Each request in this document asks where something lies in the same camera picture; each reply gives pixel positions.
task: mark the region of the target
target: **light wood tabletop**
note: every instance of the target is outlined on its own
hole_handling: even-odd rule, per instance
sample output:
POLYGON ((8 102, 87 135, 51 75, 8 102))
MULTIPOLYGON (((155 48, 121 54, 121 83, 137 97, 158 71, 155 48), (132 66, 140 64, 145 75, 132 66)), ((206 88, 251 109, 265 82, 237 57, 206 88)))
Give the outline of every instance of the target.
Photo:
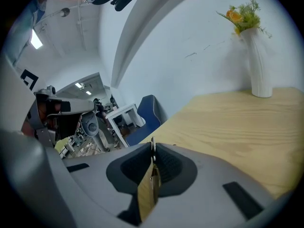
POLYGON ((261 183, 274 198, 292 190, 304 167, 304 94, 275 88, 194 97, 154 131, 156 142, 222 158, 261 183))

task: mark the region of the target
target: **white ceiling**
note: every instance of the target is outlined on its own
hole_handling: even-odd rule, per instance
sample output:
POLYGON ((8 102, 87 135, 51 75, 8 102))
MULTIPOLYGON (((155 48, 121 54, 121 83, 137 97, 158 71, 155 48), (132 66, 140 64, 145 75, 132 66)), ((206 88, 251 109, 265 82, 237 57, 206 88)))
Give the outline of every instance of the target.
POLYGON ((99 75, 86 79, 85 81, 79 81, 79 83, 84 87, 78 88, 76 85, 71 85, 68 89, 57 94, 57 96, 86 100, 105 90, 99 75))
POLYGON ((97 48, 100 6, 88 5, 83 1, 47 0, 44 17, 70 7, 73 8, 67 17, 55 14, 35 26, 45 47, 45 50, 40 51, 39 57, 64 57, 70 53, 97 48))

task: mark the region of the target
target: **white wall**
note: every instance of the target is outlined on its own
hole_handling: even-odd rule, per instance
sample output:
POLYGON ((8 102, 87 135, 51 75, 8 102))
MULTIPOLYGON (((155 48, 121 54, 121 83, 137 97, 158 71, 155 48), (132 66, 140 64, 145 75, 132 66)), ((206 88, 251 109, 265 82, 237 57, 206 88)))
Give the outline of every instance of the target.
POLYGON ((122 11, 116 12, 109 2, 102 5, 99 18, 99 55, 108 79, 112 78, 113 63, 125 22, 136 0, 131 1, 122 11))
POLYGON ((45 54, 40 54, 39 49, 35 50, 29 46, 17 67, 20 68, 19 74, 27 69, 37 75, 39 81, 43 81, 45 85, 53 85, 57 91, 92 74, 105 74, 97 49, 78 51, 65 57, 50 53, 46 57, 45 54))
MULTIPOLYGON (((233 25, 216 13, 246 2, 184 0, 175 7, 149 34, 127 68, 118 87, 125 103, 138 106, 143 96, 153 94, 166 120, 195 95, 250 88, 244 42, 232 35, 233 25)), ((276 0, 258 2, 261 25, 273 35, 271 39, 264 36, 273 86, 304 91, 301 35, 276 0)))
POLYGON ((35 101, 35 97, 20 79, 10 62, 0 56, 0 129, 21 131, 24 119, 35 101))
POLYGON ((105 93, 106 93, 106 95, 108 96, 108 98, 111 99, 111 96, 112 96, 111 90, 110 90, 110 89, 107 89, 107 88, 105 88, 104 90, 105 90, 105 93))
POLYGON ((158 21, 151 21, 151 18, 157 13, 160 8, 167 3, 168 0, 137 0, 134 4, 128 19, 123 27, 119 43, 117 46, 111 86, 117 87, 131 62, 134 53, 138 50, 141 43, 144 42, 145 35, 149 35, 153 27, 166 16, 169 10, 158 15, 158 21))
POLYGON ((108 98, 104 90, 100 91, 98 94, 91 95, 91 97, 88 98, 88 100, 93 101, 95 98, 99 99, 99 101, 103 105, 110 102, 110 99, 108 98))
POLYGON ((70 98, 70 99, 75 99, 76 97, 72 94, 70 94, 69 92, 60 92, 60 93, 56 93, 57 97, 62 97, 62 98, 70 98))

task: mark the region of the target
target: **floor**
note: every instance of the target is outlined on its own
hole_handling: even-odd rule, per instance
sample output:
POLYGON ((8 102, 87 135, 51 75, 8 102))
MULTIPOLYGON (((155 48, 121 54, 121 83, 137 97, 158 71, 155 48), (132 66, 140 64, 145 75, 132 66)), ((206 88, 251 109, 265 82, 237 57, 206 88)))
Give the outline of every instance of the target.
MULTIPOLYGON (((129 129, 130 129, 130 133, 129 134, 134 133, 137 128, 135 128, 133 125, 130 126, 129 127, 129 129)), ((105 136, 103 135, 102 132, 100 132, 99 136, 100 136, 100 138, 101 138, 104 146, 106 148, 109 148, 111 152, 112 151, 116 151, 116 150, 120 150, 122 148, 125 148, 124 145, 123 145, 123 143, 120 140, 119 140, 118 145, 116 147, 114 147, 113 144, 108 144, 108 142, 107 142, 107 140, 106 140, 106 138, 105 138, 105 136)), ((86 136, 84 138, 83 142, 79 146, 74 145, 73 147, 75 149, 75 152, 74 153, 68 152, 66 154, 66 158, 67 159, 105 153, 103 150, 100 150, 96 146, 94 140, 91 137, 89 137, 89 136, 86 136)))

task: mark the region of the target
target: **green leaves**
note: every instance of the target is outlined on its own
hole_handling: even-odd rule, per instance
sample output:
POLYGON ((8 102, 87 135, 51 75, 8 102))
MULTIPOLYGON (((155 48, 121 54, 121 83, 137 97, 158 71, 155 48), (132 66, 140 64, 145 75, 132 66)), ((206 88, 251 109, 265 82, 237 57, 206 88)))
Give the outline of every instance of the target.
POLYGON ((217 13, 220 16, 223 16, 224 18, 228 19, 231 23, 233 23, 239 29, 240 32, 250 28, 259 28, 263 33, 267 34, 268 37, 271 38, 272 35, 266 32, 265 28, 260 27, 261 19, 257 14, 255 14, 256 11, 261 10, 257 0, 249 1, 249 3, 241 4, 237 8, 231 5, 229 7, 229 10, 233 12, 238 12, 242 16, 243 20, 241 22, 234 22, 230 17, 226 16, 225 14, 219 12, 217 13))

